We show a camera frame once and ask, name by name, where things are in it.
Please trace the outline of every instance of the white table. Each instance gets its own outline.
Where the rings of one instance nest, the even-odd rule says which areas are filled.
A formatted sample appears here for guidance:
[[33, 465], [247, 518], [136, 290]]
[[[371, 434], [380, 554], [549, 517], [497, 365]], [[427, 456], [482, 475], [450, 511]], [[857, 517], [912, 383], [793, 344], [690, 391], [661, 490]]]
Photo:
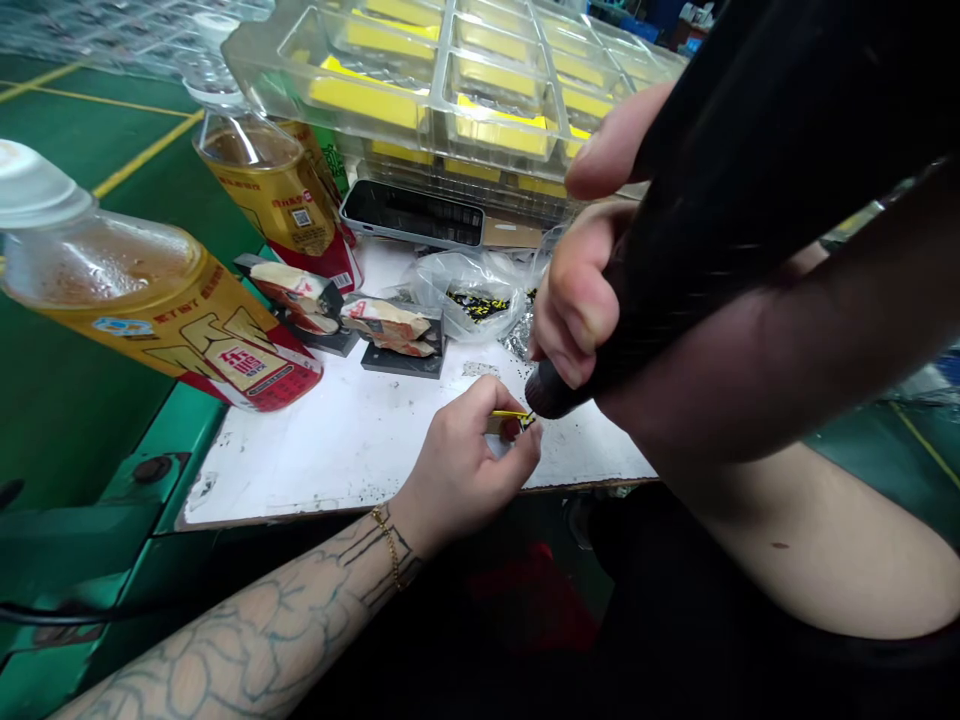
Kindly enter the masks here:
[[[358, 255], [363, 291], [375, 295], [396, 285], [413, 258], [408, 245], [368, 240]], [[521, 402], [533, 370], [499, 343], [451, 342], [440, 380], [426, 380], [364, 370], [365, 349], [361, 341], [347, 358], [318, 353], [323, 379], [284, 410], [258, 415], [231, 408], [178, 529], [360, 510], [389, 499], [413, 468], [434, 413], [476, 380], [473, 363], [496, 368]], [[593, 402], [560, 420], [539, 422], [542, 459], [524, 490], [656, 477]]]

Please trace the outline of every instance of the red object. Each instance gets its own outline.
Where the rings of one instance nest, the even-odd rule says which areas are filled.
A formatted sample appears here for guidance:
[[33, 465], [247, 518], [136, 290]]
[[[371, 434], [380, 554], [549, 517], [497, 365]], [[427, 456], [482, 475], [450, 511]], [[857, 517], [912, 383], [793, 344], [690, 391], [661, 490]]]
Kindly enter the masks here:
[[470, 576], [466, 584], [516, 654], [593, 647], [597, 624], [545, 543], [530, 545], [525, 558]]

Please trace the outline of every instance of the skin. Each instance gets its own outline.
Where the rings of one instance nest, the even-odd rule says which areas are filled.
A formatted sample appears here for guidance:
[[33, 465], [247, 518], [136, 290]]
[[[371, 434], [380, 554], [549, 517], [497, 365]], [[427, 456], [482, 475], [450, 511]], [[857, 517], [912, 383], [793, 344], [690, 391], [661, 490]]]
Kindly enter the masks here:
[[[572, 194], [598, 199], [642, 179], [633, 158], [669, 90], [607, 116], [567, 175]], [[828, 260], [808, 248], [597, 399], [760, 588], [825, 630], [909, 638], [960, 614], [951, 548], [797, 444], [960, 336], [957, 184], [938, 173]], [[582, 213], [537, 294], [532, 358], [549, 357], [571, 387], [616, 327], [602, 271], [635, 207]]]
[[[420, 457], [384, 507], [404, 582], [483, 526], [540, 460], [534, 423], [497, 459], [493, 410], [522, 411], [492, 376], [437, 412]], [[59, 719], [283, 718], [396, 593], [386, 536], [370, 515], [223, 601], [63, 708]]]

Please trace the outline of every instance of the black tool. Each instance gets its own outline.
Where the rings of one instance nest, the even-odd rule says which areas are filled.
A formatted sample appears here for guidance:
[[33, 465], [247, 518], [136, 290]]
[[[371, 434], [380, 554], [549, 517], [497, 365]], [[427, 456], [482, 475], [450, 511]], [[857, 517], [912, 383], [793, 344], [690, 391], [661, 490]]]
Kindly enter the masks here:
[[620, 320], [590, 380], [544, 361], [527, 382], [546, 418], [641, 370], [791, 255], [950, 153], [958, 59], [931, 6], [732, 0], [644, 138], [652, 178], [604, 272]]

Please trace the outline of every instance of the cable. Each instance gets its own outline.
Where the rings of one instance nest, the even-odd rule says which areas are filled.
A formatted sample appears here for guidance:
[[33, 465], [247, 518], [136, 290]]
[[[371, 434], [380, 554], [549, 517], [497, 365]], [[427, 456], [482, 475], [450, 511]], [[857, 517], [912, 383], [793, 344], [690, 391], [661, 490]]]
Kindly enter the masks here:
[[82, 608], [63, 608], [60, 610], [41, 610], [16, 603], [0, 602], [0, 623], [13, 625], [33, 625], [38, 627], [64, 627], [70, 625], [103, 625], [118, 620], [129, 620], [142, 615], [181, 607], [185, 603], [170, 602], [153, 605], [133, 605], [131, 607], [110, 608], [109, 610], [84, 610]]

